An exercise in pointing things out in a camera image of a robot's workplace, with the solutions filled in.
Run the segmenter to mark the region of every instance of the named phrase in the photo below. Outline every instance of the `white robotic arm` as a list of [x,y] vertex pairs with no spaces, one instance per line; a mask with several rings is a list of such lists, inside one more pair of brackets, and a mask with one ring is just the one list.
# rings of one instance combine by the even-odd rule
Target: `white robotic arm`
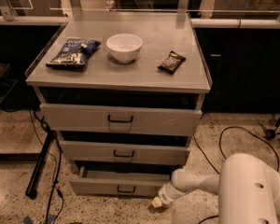
[[152,205],[170,205],[196,189],[218,195],[220,224],[277,224],[280,215],[280,174],[248,154],[235,154],[224,162],[220,175],[173,172]]

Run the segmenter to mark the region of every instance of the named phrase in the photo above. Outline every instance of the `dresser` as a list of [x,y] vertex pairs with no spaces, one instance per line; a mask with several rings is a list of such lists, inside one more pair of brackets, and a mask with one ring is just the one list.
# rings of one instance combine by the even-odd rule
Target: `dresser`
[[[143,40],[132,63],[108,53],[120,33]],[[102,44],[83,70],[47,68],[68,37]],[[77,172],[74,192],[155,196],[186,163],[212,83],[187,14],[81,11],[46,50],[26,82]],[[174,75],[157,68],[171,50],[186,57]]]

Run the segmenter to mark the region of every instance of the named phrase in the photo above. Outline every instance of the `terrazzo floor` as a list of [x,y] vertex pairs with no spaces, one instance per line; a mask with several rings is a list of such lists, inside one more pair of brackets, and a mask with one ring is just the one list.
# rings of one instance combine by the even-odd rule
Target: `terrazzo floor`
[[[42,116],[40,111],[36,114],[38,117]],[[278,118],[278,115],[272,114],[207,113],[201,119],[195,137],[200,148],[218,170],[224,162],[218,148],[222,132],[221,145],[227,157],[233,153],[245,152],[259,157],[272,168],[276,168],[276,156],[264,142],[253,137],[246,130],[225,129],[240,126],[264,138],[264,131],[259,124],[272,128]],[[10,113],[0,110],[0,153],[39,152],[42,145],[38,137],[44,142],[46,133],[32,111],[21,110]],[[280,159],[280,136],[269,143]],[[194,139],[190,150],[185,169],[196,174],[215,174]],[[37,186],[37,197],[34,200],[27,197],[25,191],[35,164],[0,164],[0,224],[44,223],[56,166],[52,155],[58,160],[58,148],[55,143],[52,143],[49,152]],[[62,199],[54,191],[49,210],[49,217],[53,217],[62,208],[55,223],[197,224],[204,218],[218,213],[217,196],[199,190],[183,196],[167,209],[154,209],[150,198],[76,196],[69,184],[69,180],[75,176],[71,170],[71,163],[62,157],[59,182],[56,187],[63,194],[63,208]],[[204,223],[217,223],[217,218]]]

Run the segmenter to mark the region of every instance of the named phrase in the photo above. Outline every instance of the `drawer handle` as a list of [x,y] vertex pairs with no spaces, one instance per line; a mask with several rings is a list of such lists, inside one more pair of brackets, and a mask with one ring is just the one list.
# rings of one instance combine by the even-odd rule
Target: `drawer handle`
[[114,150],[113,155],[114,155],[114,157],[117,157],[117,158],[132,158],[134,155],[134,151],[132,152],[131,155],[121,155],[121,154],[117,154],[117,150]]
[[133,116],[131,116],[130,120],[115,120],[111,119],[111,116],[108,115],[108,121],[111,123],[132,123],[133,122]]
[[135,186],[133,186],[132,190],[120,190],[120,187],[118,186],[118,193],[133,194],[135,191],[136,191]]

